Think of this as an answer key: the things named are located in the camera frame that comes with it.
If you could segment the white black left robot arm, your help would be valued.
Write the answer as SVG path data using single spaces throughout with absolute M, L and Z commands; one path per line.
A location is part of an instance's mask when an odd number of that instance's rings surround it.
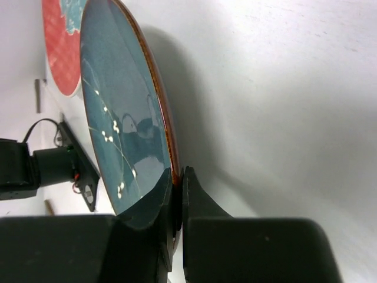
M 27 143 L 1 139 L 1 200 L 32 198 L 40 187 L 72 181 L 77 173 L 71 146 L 30 153 Z

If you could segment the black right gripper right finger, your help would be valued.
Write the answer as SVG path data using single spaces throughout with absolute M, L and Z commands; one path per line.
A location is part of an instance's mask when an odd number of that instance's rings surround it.
M 183 174 L 187 282 L 341 282 L 324 230 L 307 218 L 235 218 Z

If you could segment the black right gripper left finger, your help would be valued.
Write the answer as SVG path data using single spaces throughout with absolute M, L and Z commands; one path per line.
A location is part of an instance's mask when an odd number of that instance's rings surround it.
M 166 282 L 171 172 L 125 212 L 1 219 L 2 282 Z

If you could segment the teal round floral plate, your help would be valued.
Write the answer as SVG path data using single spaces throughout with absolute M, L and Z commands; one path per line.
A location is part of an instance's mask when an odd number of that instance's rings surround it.
M 149 193 L 165 170 L 181 181 L 173 118 L 153 53 L 120 1 L 88 1 L 81 82 L 95 158 L 113 211 Z

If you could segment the red teal round plate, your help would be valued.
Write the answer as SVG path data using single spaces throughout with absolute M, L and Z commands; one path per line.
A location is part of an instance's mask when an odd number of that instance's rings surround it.
M 43 0 L 42 22 L 49 70 L 62 95 L 81 85 L 80 31 L 86 0 Z

